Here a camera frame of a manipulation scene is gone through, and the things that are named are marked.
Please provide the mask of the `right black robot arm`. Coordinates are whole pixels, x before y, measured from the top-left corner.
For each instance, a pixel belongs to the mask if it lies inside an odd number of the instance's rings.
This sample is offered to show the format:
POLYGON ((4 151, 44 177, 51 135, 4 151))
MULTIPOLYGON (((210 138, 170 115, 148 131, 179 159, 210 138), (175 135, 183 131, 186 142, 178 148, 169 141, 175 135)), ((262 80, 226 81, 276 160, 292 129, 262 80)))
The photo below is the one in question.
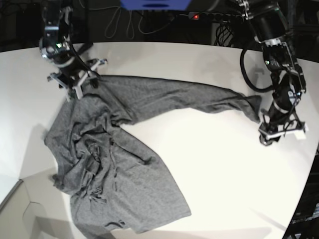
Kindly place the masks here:
POLYGON ((93 47, 93 42, 85 39, 79 49, 75 49, 73 37, 76 35, 73 20, 73 1, 49 0, 43 9, 43 36, 39 41, 39 51, 43 59, 58 69, 47 79, 55 80, 59 87, 68 92, 80 94, 82 85, 89 81, 93 88, 98 88, 99 66, 106 59, 84 61, 81 55, 93 47))

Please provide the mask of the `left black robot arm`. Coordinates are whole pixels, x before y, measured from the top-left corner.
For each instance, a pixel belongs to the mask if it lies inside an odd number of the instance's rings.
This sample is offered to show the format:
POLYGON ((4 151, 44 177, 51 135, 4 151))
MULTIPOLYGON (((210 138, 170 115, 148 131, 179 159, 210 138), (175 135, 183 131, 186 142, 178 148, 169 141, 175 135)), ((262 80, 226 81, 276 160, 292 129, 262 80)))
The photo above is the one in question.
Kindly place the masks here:
POLYGON ((306 81, 291 43, 291 32, 276 0, 239 0, 242 17, 248 22, 254 39, 249 41, 240 55, 240 68, 246 84, 255 92, 272 92, 270 108, 262 110, 259 127, 260 143, 269 146, 287 134, 305 134, 306 123, 300 121, 296 106, 306 93, 306 81), (254 43, 260 44, 263 59, 270 71, 272 84, 256 87, 249 79, 244 57, 254 43))

